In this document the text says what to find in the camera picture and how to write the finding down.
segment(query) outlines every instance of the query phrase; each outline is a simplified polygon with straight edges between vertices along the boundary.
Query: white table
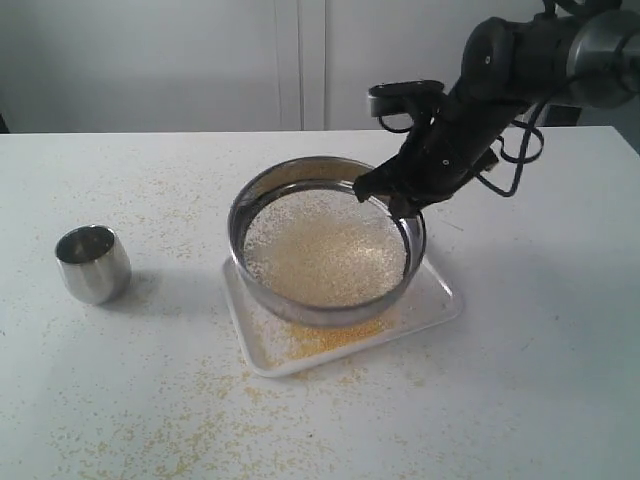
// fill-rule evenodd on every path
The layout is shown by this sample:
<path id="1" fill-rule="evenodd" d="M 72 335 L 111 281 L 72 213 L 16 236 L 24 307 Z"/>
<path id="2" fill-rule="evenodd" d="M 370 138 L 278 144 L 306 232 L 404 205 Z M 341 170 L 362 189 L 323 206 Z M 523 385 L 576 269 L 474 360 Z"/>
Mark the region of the white table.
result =
<path id="1" fill-rule="evenodd" d="M 231 200 L 399 136 L 1 136 L 0 478 L 638 478 L 640 158 L 608 128 L 545 135 L 515 198 L 473 182 L 426 210 L 461 317 L 280 381 L 248 371 L 221 293 Z M 91 222 L 132 259 L 124 306 L 58 277 Z"/>

